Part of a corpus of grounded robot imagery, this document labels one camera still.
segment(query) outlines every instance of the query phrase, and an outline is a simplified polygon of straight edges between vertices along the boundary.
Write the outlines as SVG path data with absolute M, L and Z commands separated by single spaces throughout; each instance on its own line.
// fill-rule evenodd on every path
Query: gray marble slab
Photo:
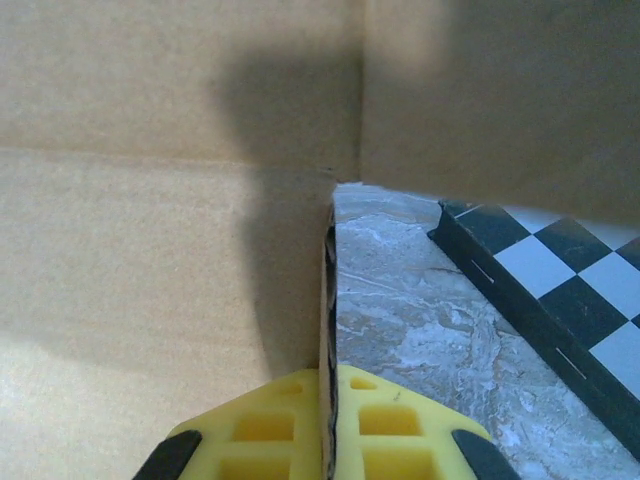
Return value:
M 482 423 L 523 479 L 640 479 L 640 466 L 427 238 L 436 199 L 336 190 L 339 361 Z

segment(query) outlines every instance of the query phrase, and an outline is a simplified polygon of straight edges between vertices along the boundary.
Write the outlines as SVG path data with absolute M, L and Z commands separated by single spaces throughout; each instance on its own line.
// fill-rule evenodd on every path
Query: black tile edge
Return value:
M 187 430 L 160 442 L 133 480 L 178 480 L 202 441 L 197 430 Z
M 521 480 L 489 440 L 467 430 L 454 430 L 451 436 L 478 480 Z
M 429 232 L 429 238 L 640 460 L 640 424 L 637 422 L 640 401 L 566 329 L 559 326 L 538 301 L 445 210 L 438 227 Z

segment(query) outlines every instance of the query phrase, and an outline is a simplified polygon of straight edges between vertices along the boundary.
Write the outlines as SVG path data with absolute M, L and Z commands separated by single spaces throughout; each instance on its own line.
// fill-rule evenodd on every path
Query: white square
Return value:
M 575 276 L 567 264 L 533 236 L 503 250 L 495 258 L 536 298 Z
M 640 271 L 617 253 L 585 268 L 580 277 L 628 319 L 640 314 Z
M 539 232 L 544 227 L 547 227 L 562 218 L 562 215 L 558 215 L 557 213 L 551 213 L 533 208 L 513 206 L 507 206 L 503 208 L 509 215 L 515 218 L 520 225 L 526 228 L 529 233 Z
M 640 230 L 637 228 L 607 225 L 605 223 L 590 222 L 589 220 L 579 220 L 578 223 L 589 230 L 611 250 L 617 250 L 634 238 L 640 237 Z
M 640 399 L 640 328 L 629 322 L 589 350 L 627 389 Z

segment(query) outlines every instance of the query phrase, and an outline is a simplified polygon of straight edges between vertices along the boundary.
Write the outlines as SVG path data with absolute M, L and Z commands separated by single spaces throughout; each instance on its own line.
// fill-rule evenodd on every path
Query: cardboard flap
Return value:
M 368 183 L 640 222 L 640 3 L 368 2 Z
M 0 152 L 7 478 L 131 478 L 179 422 L 317 367 L 330 179 Z
M 357 175 L 362 2 L 3 3 L 0 145 Z

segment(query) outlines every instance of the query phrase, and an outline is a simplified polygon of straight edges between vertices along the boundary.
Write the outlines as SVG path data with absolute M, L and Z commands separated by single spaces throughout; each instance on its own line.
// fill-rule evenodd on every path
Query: beige cardboard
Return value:
M 640 3 L 367 3 L 361 176 L 640 223 Z
M 359 0 L 7 0 L 0 145 L 357 176 Z
M 0 159 L 3 478 L 131 478 L 174 425 L 317 366 L 328 178 Z

